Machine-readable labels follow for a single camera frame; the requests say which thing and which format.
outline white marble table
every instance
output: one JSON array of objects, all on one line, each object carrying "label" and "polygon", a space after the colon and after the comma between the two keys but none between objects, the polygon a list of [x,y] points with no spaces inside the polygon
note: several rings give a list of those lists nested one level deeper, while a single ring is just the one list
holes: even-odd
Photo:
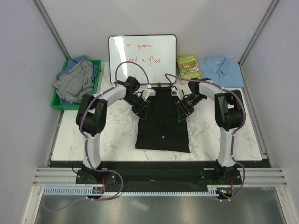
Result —
[{"label": "white marble table", "polygon": [[[100,90],[111,86],[109,63],[102,64]],[[179,89],[189,94],[188,86],[176,83]],[[75,123],[77,111],[65,111],[55,143],[52,161],[82,161],[84,158],[83,137]],[[139,118],[123,100],[107,110],[106,126],[100,137],[100,155],[104,161],[214,161],[220,147],[220,129],[214,119],[214,102],[202,100],[195,112],[187,118],[189,149],[191,153],[136,149]],[[237,132],[234,155],[239,161],[260,161],[261,154],[250,121]]]}]

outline gray cloth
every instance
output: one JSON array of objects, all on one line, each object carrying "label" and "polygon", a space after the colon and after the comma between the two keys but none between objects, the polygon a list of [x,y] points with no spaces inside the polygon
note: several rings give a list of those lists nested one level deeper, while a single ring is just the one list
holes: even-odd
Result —
[{"label": "gray cloth", "polygon": [[72,103],[80,103],[84,94],[93,93],[92,74],[93,63],[84,60],[54,81],[53,86],[57,88],[56,92],[60,98]]}]

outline gray floor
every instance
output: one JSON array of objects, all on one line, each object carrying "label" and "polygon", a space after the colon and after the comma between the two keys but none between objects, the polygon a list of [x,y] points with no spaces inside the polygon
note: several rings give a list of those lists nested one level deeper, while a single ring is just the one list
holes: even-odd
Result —
[{"label": "gray floor", "polygon": [[[43,196],[59,209],[78,196]],[[275,189],[243,189],[231,202],[203,197],[123,196],[81,201],[57,213],[40,208],[36,224],[284,224]]]}]

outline blue shirt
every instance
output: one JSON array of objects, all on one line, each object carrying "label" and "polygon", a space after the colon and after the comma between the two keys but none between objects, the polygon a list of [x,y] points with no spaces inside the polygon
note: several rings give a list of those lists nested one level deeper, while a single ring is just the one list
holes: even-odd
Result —
[{"label": "blue shirt", "polygon": [[199,67],[204,78],[210,78],[222,87],[244,87],[239,64],[233,58],[208,57],[199,62]]}]

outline book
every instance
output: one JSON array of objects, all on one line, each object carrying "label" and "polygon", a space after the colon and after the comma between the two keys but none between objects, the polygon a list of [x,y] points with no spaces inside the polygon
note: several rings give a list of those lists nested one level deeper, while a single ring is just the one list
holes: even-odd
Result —
[{"label": "book", "polygon": [[[202,78],[201,71],[199,69],[199,64],[196,55],[187,55],[177,57],[177,64],[179,70],[179,76],[181,78],[192,79],[192,78]],[[188,83],[188,81],[180,80],[182,85]]]}]

